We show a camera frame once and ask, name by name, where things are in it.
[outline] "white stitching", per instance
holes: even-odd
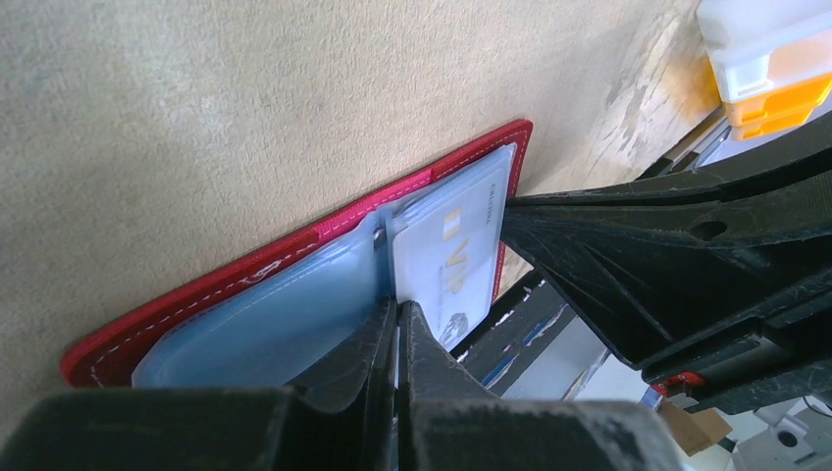
[[[291,254],[289,254],[289,255],[285,256],[284,258],[282,258],[282,259],[281,259],[281,262],[284,262],[284,261],[288,260],[289,258],[294,257],[294,256],[296,256],[296,255],[300,255],[301,253],[303,253],[303,252],[305,252],[305,251],[308,251],[310,248],[313,248],[313,247],[315,247],[316,245],[317,245],[317,243],[310,243],[309,245],[306,245],[305,247],[303,247],[303,248],[301,248],[301,249],[299,249],[299,250],[296,250],[294,253],[291,253]],[[141,335],[141,333],[142,333],[142,332],[144,332],[144,331],[150,331],[150,330],[153,330],[156,326],[161,325],[161,324],[162,324],[162,323],[164,323],[165,321],[168,321],[168,320],[169,320],[169,319],[171,319],[171,318],[174,318],[174,317],[179,316],[179,315],[180,315],[180,314],[182,314],[185,310],[188,310],[188,309],[190,309],[190,308],[192,308],[192,307],[195,307],[195,306],[196,306],[196,305],[198,305],[198,304],[201,304],[201,303],[202,303],[202,301],[205,301],[205,300],[207,300],[207,299],[209,299],[209,298],[211,298],[211,297],[213,297],[213,296],[215,296],[215,295],[217,295],[217,294],[220,294],[220,293],[222,293],[223,291],[225,291],[226,289],[228,289],[228,288],[232,288],[232,287],[236,286],[237,284],[240,284],[240,283],[246,282],[246,281],[247,281],[247,278],[248,278],[248,277],[243,278],[242,280],[238,280],[238,281],[236,281],[236,282],[234,282],[234,283],[231,283],[231,284],[227,285],[227,286],[226,286],[225,288],[223,288],[223,289],[218,289],[218,290],[214,291],[214,294],[209,294],[209,295],[207,295],[207,296],[203,297],[200,301],[193,302],[193,303],[189,304],[186,308],[180,309],[180,310],[178,310],[177,312],[175,312],[174,314],[166,316],[166,317],[165,317],[165,318],[163,318],[161,321],[159,321],[159,322],[157,322],[157,323],[154,323],[154,324],[151,324],[151,325],[149,325],[149,326],[145,327],[143,330],[138,331],[138,332],[134,333],[132,336],[129,336],[129,337],[127,337],[126,339],[122,340],[121,342],[119,342],[119,344],[117,344],[117,345],[116,345],[116,346],[114,346],[113,348],[110,348],[109,350],[107,350],[107,351],[105,351],[104,353],[102,353],[102,354],[101,354],[101,356],[99,356],[99,357],[98,357],[98,359],[96,359],[96,360],[95,360],[95,363],[93,363],[93,364],[92,364],[92,366],[90,366],[90,367],[89,367],[89,377],[90,377],[90,378],[92,378],[92,381],[94,381],[94,382],[95,382],[95,384],[96,384],[99,388],[104,388],[104,384],[103,384],[103,383],[101,383],[101,380],[98,378],[98,373],[96,372],[96,368],[95,368],[95,366],[96,366],[97,364],[101,363],[102,361],[104,361],[104,358],[105,358],[105,357],[107,357],[107,355],[109,355],[110,353],[112,353],[112,352],[114,352],[114,351],[118,350],[118,349],[119,349],[122,345],[124,345],[124,344],[125,344],[125,343],[127,343],[128,341],[131,341],[131,340],[133,340],[134,338],[137,338],[138,336],[140,336],[140,335]]]
[[[526,145],[529,143],[529,140],[528,140],[529,133],[528,133],[527,131],[516,131],[516,132],[513,132],[513,133],[511,133],[511,134],[507,135],[506,137],[504,137],[503,139],[501,139],[500,141],[498,141],[497,143],[498,143],[498,144],[503,144],[506,140],[511,140],[511,137],[513,137],[513,136],[515,136],[515,135],[518,135],[518,134],[523,134],[523,141],[520,143],[520,147],[519,147],[519,149],[518,149],[518,151],[517,151],[517,154],[519,154],[519,155],[523,155],[523,153],[524,153],[524,152],[525,152],[525,150],[526,150]],[[469,163],[471,163],[471,162],[472,162],[473,160],[475,160],[477,157],[479,157],[479,156],[481,156],[481,155],[483,155],[483,154],[485,154],[485,153],[487,153],[487,152],[489,152],[489,149],[483,149],[483,150],[481,150],[481,151],[479,151],[479,152],[475,153],[474,155],[469,156],[468,158],[466,158],[466,159],[464,159],[463,161],[461,161],[461,162],[457,163],[456,165],[454,165],[454,166],[453,166],[453,167],[451,167],[450,169],[447,169],[447,170],[445,170],[444,172],[442,172],[441,174],[439,174],[438,179],[443,179],[443,178],[444,178],[445,176],[447,176],[448,174],[451,174],[451,173],[453,173],[453,172],[456,172],[456,171],[457,171],[457,170],[459,170],[460,168],[462,168],[462,167],[464,167],[464,166],[468,165]],[[519,179],[519,178],[520,178],[520,172],[517,172],[517,174],[516,174],[516,175],[514,176],[514,178],[512,179],[512,181],[511,181],[511,183],[510,183],[510,187],[509,187],[509,188],[515,188],[515,189],[516,189],[517,181],[518,181],[518,179]],[[411,191],[413,188],[415,188],[416,186],[418,186],[418,185],[420,185],[420,184],[422,184],[422,182],[421,182],[421,181],[419,181],[419,182],[417,182],[417,183],[414,183],[413,185],[411,185],[411,186],[409,186],[409,187],[407,187],[407,188],[405,188],[405,189],[403,189],[403,190],[398,191],[396,194],[389,195],[389,196],[386,196],[385,198],[382,198],[382,200],[381,200],[381,201],[379,201],[378,203],[376,203],[376,204],[374,204],[374,205],[372,205],[372,206],[370,206],[370,207],[368,207],[368,208],[365,208],[365,209],[363,209],[363,210],[359,211],[358,213],[353,214],[352,216],[350,216],[350,217],[349,217],[348,219],[346,219],[345,221],[341,221],[340,223],[336,224],[335,226],[332,226],[332,227],[331,227],[328,231],[323,232],[322,236],[326,236],[326,235],[328,235],[329,233],[331,233],[332,231],[336,230],[337,228],[339,228],[339,227],[343,226],[344,224],[348,224],[350,221],[353,221],[355,218],[358,218],[358,217],[363,217],[364,215],[366,215],[366,214],[367,214],[367,213],[369,213],[370,211],[375,210],[376,208],[378,208],[378,207],[379,207],[379,206],[381,206],[382,204],[388,203],[388,202],[390,202],[390,201],[392,201],[392,200],[394,200],[394,199],[398,198],[399,196],[401,196],[401,195],[403,195],[403,194],[407,193],[408,191]],[[307,245],[307,246],[305,246],[305,247],[303,247],[303,248],[301,248],[301,249],[299,249],[299,250],[295,251],[294,253],[292,253],[292,254],[290,254],[290,255],[287,255],[286,257],[284,257],[284,258],[281,260],[281,262],[286,261],[287,259],[289,259],[289,258],[291,258],[291,257],[293,257],[293,256],[299,255],[299,254],[301,254],[302,252],[305,252],[305,251],[309,250],[310,248],[314,247],[315,245],[316,245],[315,243],[310,243],[309,245]],[[299,280],[299,279],[300,279],[300,278],[302,278],[302,277],[303,277],[303,274],[298,274],[298,275],[297,275],[297,277],[295,277],[294,279],[292,279],[292,280],[287,280],[287,281],[286,281],[286,285],[284,285],[284,286],[288,286],[289,284],[294,283],[295,281]],[[210,299],[211,297],[213,297],[213,296],[215,296],[215,295],[217,295],[217,294],[222,293],[225,289],[230,289],[230,288],[232,288],[232,287],[236,286],[236,285],[237,285],[237,284],[239,284],[239,283],[243,283],[243,282],[245,282],[245,281],[247,280],[247,278],[248,278],[248,277],[243,278],[242,280],[238,280],[238,281],[236,281],[236,282],[234,282],[234,283],[228,284],[228,285],[227,285],[224,289],[218,289],[217,291],[215,291],[215,292],[214,292],[214,294],[209,294],[209,295],[207,295],[207,296],[203,297],[203,298],[202,298],[202,301],[208,300],[208,299]],[[257,299],[257,300],[255,300],[255,301],[253,301],[252,303],[248,304],[247,306],[243,307],[242,309],[246,309],[246,308],[248,308],[248,307],[252,306],[253,304],[255,304],[255,303],[257,303],[257,302],[260,302],[261,300],[263,300],[263,299],[264,299],[265,297],[267,297],[267,296],[268,296],[268,294],[267,294],[267,295],[265,295],[265,296],[263,296],[263,297],[261,297],[261,298],[259,298],[259,299]],[[165,321],[167,321],[167,320],[171,319],[172,317],[179,316],[179,315],[180,315],[180,314],[182,314],[182,313],[183,313],[186,309],[190,309],[190,308],[192,308],[192,307],[195,307],[197,304],[200,304],[200,303],[201,303],[201,301],[193,302],[193,303],[189,304],[186,308],[178,310],[178,311],[177,311],[176,313],[174,313],[172,316],[167,316],[167,317],[165,317],[164,319],[162,319],[161,321],[159,321],[158,323],[154,323],[154,324],[151,324],[151,325],[150,325],[150,326],[148,326],[148,327],[145,327],[145,328],[144,328],[144,331],[150,331],[150,330],[154,329],[156,326],[158,326],[158,325],[162,324],[163,322],[165,322]],[[92,378],[92,380],[95,382],[95,384],[96,384],[98,387],[103,388],[103,387],[104,387],[104,385],[101,383],[101,380],[98,378],[98,375],[97,375],[97,373],[96,373],[96,371],[95,371],[95,365],[97,365],[97,364],[101,363],[102,361],[104,361],[104,358],[105,358],[105,357],[106,357],[109,353],[112,353],[112,352],[114,352],[114,351],[118,350],[118,349],[119,349],[119,347],[121,347],[123,344],[127,343],[128,341],[131,341],[132,339],[134,339],[134,338],[138,337],[139,335],[141,335],[141,333],[142,333],[142,332],[143,332],[143,331],[138,331],[138,332],[136,332],[135,334],[133,334],[132,336],[127,337],[126,339],[122,340],[119,344],[117,344],[117,345],[116,345],[116,346],[114,346],[113,348],[111,348],[111,349],[107,350],[106,352],[104,352],[101,356],[99,356],[99,357],[98,357],[98,359],[97,359],[97,360],[95,360],[95,363],[93,363],[93,365],[89,368],[89,376],[90,376],[90,378]]]

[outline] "red leather wallet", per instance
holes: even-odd
[[[438,182],[488,155],[517,143],[508,196],[514,196],[532,123],[518,120],[460,147],[428,167],[373,191],[324,219],[286,235],[187,285],[176,288],[102,327],[75,344],[61,360],[61,374],[74,387],[130,385],[133,369],[156,341],[176,325],[235,294],[278,274],[322,245],[353,230],[380,205]],[[494,279],[502,271],[504,246]]]

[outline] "card holder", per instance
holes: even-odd
[[[502,145],[516,144],[507,196],[517,189],[532,123],[517,120],[468,142],[436,162],[375,189],[290,234],[284,235],[235,261],[179,288],[164,293],[115,318],[75,343],[61,359],[61,375],[70,386],[125,387],[138,363],[167,332],[177,329],[211,309],[220,308],[240,293],[268,282],[303,263],[329,242],[347,235],[367,215],[396,200],[410,201],[427,186],[444,183]],[[494,292],[499,284],[504,245],[500,244],[494,272]],[[377,252],[380,266],[390,269],[390,250]],[[392,292],[388,282],[383,292]]]
[[[471,260],[467,270],[485,274],[469,284],[467,291],[448,292],[444,299],[455,310],[482,320],[493,295],[502,219],[490,214],[486,226],[487,206],[491,211],[494,205],[487,197],[496,194],[496,205],[499,209],[504,206],[516,148],[513,143],[501,146],[452,177],[379,207],[356,229],[296,265],[179,324],[138,363],[132,385],[251,388],[285,384],[349,337],[379,298],[393,295],[393,290],[402,291],[393,273],[422,272],[406,277],[410,282],[414,278],[431,279],[442,270],[445,256],[441,248],[422,243],[447,239],[442,221],[436,224],[431,220],[444,217],[438,211],[461,214],[464,208],[465,228],[452,229],[457,238],[465,236],[466,245],[474,239],[471,245],[480,250],[466,252],[470,255],[465,263],[468,257]],[[482,217],[470,219],[469,214]],[[397,240],[403,232],[408,232],[409,240],[415,240],[405,246],[406,254],[401,253],[402,244]],[[391,242],[396,245],[397,256],[391,252]],[[413,254],[420,259],[419,265],[396,266]],[[434,292],[438,290],[442,288],[430,283],[427,289],[408,287],[404,292],[429,296],[433,301],[440,296]],[[438,311],[433,318],[439,320],[441,305],[435,304],[429,305]],[[464,331],[455,332],[462,336],[470,329],[466,324]],[[453,344],[446,341],[445,346],[452,348]]]

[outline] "stitching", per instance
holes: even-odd
[[[503,143],[504,143],[504,142],[506,142],[507,140],[511,140],[511,137],[514,137],[515,135],[518,135],[518,134],[523,134],[523,140],[522,140],[522,142],[520,143],[520,146],[519,146],[519,148],[518,148],[517,154],[519,154],[519,155],[523,155],[523,153],[524,153],[524,152],[525,152],[525,150],[526,150],[526,145],[527,145],[527,144],[528,144],[528,142],[529,142],[529,138],[528,138],[528,137],[529,137],[529,133],[528,133],[527,131],[516,131],[516,132],[513,132],[513,133],[511,133],[511,134],[507,135],[506,137],[504,137],[503,139],[501,139],[498,143],[499,143],[499,144],[503,144]],[[462,167],[464,167],[464,166],[468,165],[469,163],[471,163],[472,161],[474,161],[476,158],[478,158],[478,157],[482,156],[483,154],[485,154],[485,153],[487,153],[487,152],[488,152],[488,149],[483,149],[483,150],[480,150],[480,151],[476,152],[475,154],[473,154],[473,155],[469,156],[468,158],[466,158],[466,159],[462,160],[461,162],[458,162],[456,165],[454,165],[454,166],[453,166],[453,167],[451,167],[450,169],[447,169],[447,170],[445,170],[444,172],[442,172],[441,174],[439,174],[438,179],[443,179],[443,178],[444,178],[444,177],[446,177],[447,175],[452,174],[453,172],[456,172],[457,170],[459,170],[459,169],[461,169]],[[520,178],[520,172],[517,172],[517,173],[516,173],[516,175],[514,176],[514,178],[512,178],[512,179],[511,179],[511,183],[510,183],[510,187],[509,187],[509,189],[511,189],[511,188],[516,188],[517,181],[518,181],[518,179],[519,179],[519,178]],[[338,224],[336,224],[336,225],[332,226],[332,227],[331,227],[331,228],[329,228],[327,231],[323,232],[323,233],[322,233],[322,236],[326,236],[326,235],[330,234],[332,231],[334,231],[334,230],[338,229],[339,227],[343,226],[344,224],[349,224],[351,221],[355,220],[356,218],[359,218],[359,217],[363,217],[363,216],[365,216],[367,213],[369,213],[370,211],[374,211],[376,208],[378,208],[378,207],[379,207],[379,206],[381,206],[382,204],[389,203],[390,201],[392,201],[392,200],[394,200],[394,199],[398,198],[399,196],[401,196],[401,195],[403,195],[403,194],[405,194],[405,193],[407,193],[407,192],[409,192],[409,191],[413,190],[415,187],[419,186],[420,184],[422,184],[422,182],[417,182],[417,183],[414,183],[414,184],[412,184],[411,186],[409,186],[409,187],[407,187],[407,188],[405,188],[405,189],[402,189],[402,190],[400,190],[400,191],[397,191],[395,194],[388,195],[388,196],[386,196],[386,197],[382,198],[382,200],[381,200],[381,201],[379,201],[378,203],[375,203],[375,204],[373,204],[372,206],[369,206],[369,207],[367,207],[367,208],[365,208],[365,209],[363,209],[363,210],[359,211],[358,213],[353,214],[352,216],[350,216],[349,218],[347,218],[345,221],[341,221],[340,223],[338,223]],[[316,246],[316,245],[317,245],[316,243],[310,243],[309,245],[307,245],[307,246],[305,246],[305,247],[303,247],[303,248],[301,248],[301,249],[299,249],[299,250],[295,251],[294,253],[291,253],[291,254],[287,255],[286,257],[284,257],[284,258],[282,258],[282,259],[280,259],[280,260],[278,260],[278,261],[273,262],[270,266],[267,266],[267,268],[268,268],[268,267],[271,267],[272,269],[275,269],[275,268],[279,267],[281,263],[285,262],[285,261],[286,261],[286,260],[288,260],[289,258],[291,258],[291,257],[293,257],[293,256],[296,256],[296,255],[299,255],[299,254],[301,254],[301,253],[303,253],[303,252],[305,252],[305,251],[308,251],[310,248],[312,248],[312,247],[314,247],[314,246]],[[286,281],[286,285],[284,285],[284,287],[286,287],[286,286],[290,285],[291,283],[296,282],[297,280],[299,280],[299,279],[300,279],[300,278],[302,278],[303,276],[304,276],[304,274],[298,274],[298,276],[297,276],[297,277],[295,277],[294,279],[289,280],[289,281]],[[253,284],[253,283],[257,283],[257,282],[259,282],[260,280],[262,280],[262,278],[260,278],[260,277],[255,277],[255,278],[260,278],[260,280],[256,280],[255,282],[251,282],[251,281],[249,281],[249,280],[248,280],[248,278],[249,278],[249,277],[245,277],[245,278],[243,278],[243,279],[241,279],[241,280],[238,280],[238,281],[236,281],[236,282],[234,282],[234,283],[230,283],[230,284],[228,284],[225,288],[218,289],[218,290],[216,290],[213,294],[208,294],[207,296],[204,296],[201,300],[199,300],[199,301],[195,301],[195,302],[192,302],[192,303],[191,303],[191,304],[189,304],[186,308],[184,308],[184,309],[180,309],[180,310],[178,310],[177,312],[175,312],[175,313],[174,313],[174,314],[172,314],[172,315],[165,316],[165,317],[164,317],[164,318],[162,318],[162,320],[160,320],[159,322],[153,323],[153,324],[151,324],[151,325],[149,325],[149,326],[145,327],[145,328],[144,328],[144,330],[142,330],[142,331],[138,331],[138,332],[136,332],[135,334],[133,334],[132,336],[129,336],[129,337],[127,337],[126,339],[122,340],[122,341],[121,341],[121,342],[119,342],[116,346],[114,346],[114,347],[110,348],[109,350],[105,351],[104,353],[102,353],[102,354],[101,354],[101,356],[99,356],[99,357],[95,360],[95,363],[93,363],[93,364],[92,364],[92,366],[90,366],[90,368],[89,368],[89,376],[90,376],[90,378],[92,378],[92,380],[95,382],[95,384],[96,384],[98,387],[103,388],[103,387],[104,387],[104,385],[101,383],[101,380],[98,378],[98,374],[97,374],[97,372],[96,372],[96,366],[97,366],[99,363],[101,363],[102,361],[104,361],[104,358],[105,358],[105,357],[107,357],[107,355],[109,355],[110,353],[113,353],[114,351],[118,350],[118,349],[119,349],[122,345],[124,345],[124,344],[125,344],[125,343],[127,343],[128,341],[131,341],[131,340],[133,340],[133,339],[137,338],[138,336],[140,336],[140,335],[141,335],[141,333],[142,333],[142,332],[145,332],[145,331],[151,331],[151,330],[155,329],[157,326],[160,326],[160,325],[164,324],[165,322],[167,322],[167,321],[169,321],[169,320],[173,319],[174,317],[178,317],[178,316],[179,316],[179,315],[181,315],[181,314],[182,314],[185,310],[189,310],[189,309],[191,309],[191,308],[193,308],[193,307],[196,307],[198,304],[201,304],[203,301],[206,301],[206,300],[208,300],[208,299],[212,298],[213,296],[216,296],[216,295],[218,295],[218,294],[221,294],[221,293],[222,293],[223,291],[225,291],[226,289],[233,288],[233,287],[235,287],[236,285],[241,284],[241,283],[243,283],[243,284],[247,284],[247,285],[251,285],[251,284]],[[268,295],[269,295],[269,294],[266,294],[266,295],[264,295],[264,296],[260,297],[259,299],[257,299],[257,300],[255,300],[255,301],[251,302],[251,303],[250,303],[250,304],[248,304],[247,306],[245,306],[245,307],[243,307],[242,309],[240,309],[240,311],[241,311],[241,310],[243,310],[243,309],[247,309],[247,308],[251,307],[252,305],[256,304],[257,302],[262,301],[264,298],[268,297]]]
[[[280,264],[281,264],[281,263],[283,263],[283,262],[287,261],[289,258],[294,257],[294,256],[296,256],[296,255],[300,255],[301,253],[308,251],[309,249],[311,249],[311,248],[315,247],[316,245],[317,245],[317,243],[310,243],[309,245],[306,245],[305,247],[303,247],[303,248],[301,248],[301,249],[299,249],[299,250],[296,250],[294,253],[291,253],[291,254],[289,254],[289,255],[285,256],[284,258],[282,258],[282,259],[280,259],[280,260],[278,260],[278,261],[273,262],[270,266],[272,266],[272,269],[277,268],[278,266],[280,266]],[[262,275],[262,278],[265,278],[265,275],[267,275],[267,274],[268,274],[268,273],[266,273],[266,274],[261,274],[261,275]],[[169,321],[169,320],[171,320],[171,319],[173,319],[173,318],[175,318],[175,317],[178,317],[178,316],[179,316],[179,315],[181,315],[184,311],[186,311],[186,310],[190,310],[191,308],[196,307],[196,306],[197,306],[197,305],[199,305],[199,304],[202,304],[204,301],[206,301],[206,300],[208,300],[208,299],[210,299],[210,298],[212,298],[212,297],[216,296],[217,294],[221,294],[221,293],[222,293],[222,292],[224,292],[226,289],[233,288],[233,287],[235,287],[235,286],[237,286],[237,285],[239,285],[239,284],[251,285],[251,284],[252,284],[252,282],[251,282],[250,280],[248,280],[248,278],[249,278],[249,277],[245,277],[245,278],[243,278],[243,279],[241,279],[241,280],[237,280],[237,281],[236,281],[236,282],[234,282],[234,283],[228,284],[225,288],[217,289],[216,291],[214,291],[214,293],[213,293],[213,294],[208,294],[207,296],[202,297],[202,299],[200,299],[200,300],[198,300],[198,301],[195,301],[195,302],[192,302],[192,303],[188,304],[188,306],[187,306],[187,307],[182,308],[182,309],[178,310],[177,312],[175,312],[175,313],[173,313],[173,314],[170,314],[170,315],[167,315],[167,316],[163,317],[163,318],[162,318],[159,322],[155,322],[155,323],[153,323],[153,324],[151,324],[151,325],[149,325],[149,326],[145,327],[144,329],[142,329],[142,330],[140,330],[140,331],[137,331],[136,333],[134,333],[133,335],[131,335],[131,336],[127,337],[126,339],[124,339],[124,340],[120,341],[120,342],[119,342],[116,346],[114,346],[114,347],[110,348],[109,350],[105,351],[104,353],[102,353],[102,354],[101,354],[101,356],[99,356],[99,357],[95,360],[95,363],[93,363],[93,364],[92,364],[92,366],[90,366],[90,367],[89,367],[89,377],[92,379],[92,381],[94,381],[94,382],[95,382],[95,384],[96,384],[99,388],[104,388],[104,384],[103,384],[103,383],[101,383],[100,378],[98,378],[98,372],[96,371],[96,367],[97,367],[97,365],[98,365],[99,363],[101,363],[102,361],[104,361],[104,358],[106,358],[106,357],[107,357],[107,355],[109,355],[110,353],[113,353],[114,351],[118,350],[118,349],[119,349],[122,345],[124,345],[125,343],[127,343],[127,342],[129,342],[129,341],[131,341],[131,340],[133,340],[133,339],[135,339],[135,338],[137,338],[138,336],[140,336],[140,335],[141,335],[141,333],[142,333],[142,332],[152,331],[153,329],[155,329],[156,327],[158,327],[158,326],[160,326],[160,325],[162,325],[162,324],[166,323],[167,321]]]
[[[329,228],[328,230],[324,231],[324,232],[321,234],[321,236],[326,236],[326,235],[328,235],[329,233],[331,233],[332,231],[336,230],[337,228],[339,228],[339,227],[343,226],[344,224],[349,224],[349,222],[350,222],[350,221],[352,221],[352,220],[354,220],[355,218],[364,217],[367,213],[369,213],[369,212],[371,212],[371,211],[376,210],[379,206],[381,206],[381,205],[383,205],[383,204],[386,204],[386,203],[389,203],[389,202],[393,201],[394,199],[398,198],[399,196],[402,196],[402,195],[404,195],[404,194],[406,194],[406,193],[408,193],[408,192],[412,191],[414,188],[416,188],[417,186],[419,186],[419,185],[421,185],[421,184],[423,184],[423,183],[422,183],[422,182],[417,182],[417,183],[414,183],[414,184],[412,184],[411,186],[409,186],[409,187],[407,187],[407,188],[405,188],[405,189],[403,189],[403,190],[398,191],[396,194],[391,194],[391,195],[385,196],[385,197],[384,197],[384,198],[382,198],[382,200],[381,200],[381,201],[379,201],[378,203],[374,203],[372,206],[366,207],[366,208],[362,209],[361,211],[359,211],[359,212],[357,212],[357,213],[353,214],[352,216],[350,216],[350,217],[349,217],[348,219],[346,219],[345,221],[341,221],[340,223],[338,223],[338,224],[336,224],[336,225],[332,226],[332,227],[331,227],[331,228]]]

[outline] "white card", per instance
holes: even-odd
[[[454,176],[442,186],[447,196],[439,207],[409,221],[393,237],[396,298],[419,302],[431,332],[447,350],[477,327],[491,308],[515,148],[503,146],[466,168],[465,175]],[[430,193],[423,198],[431,199]],[[420,202],[409,206],[416,209]]]

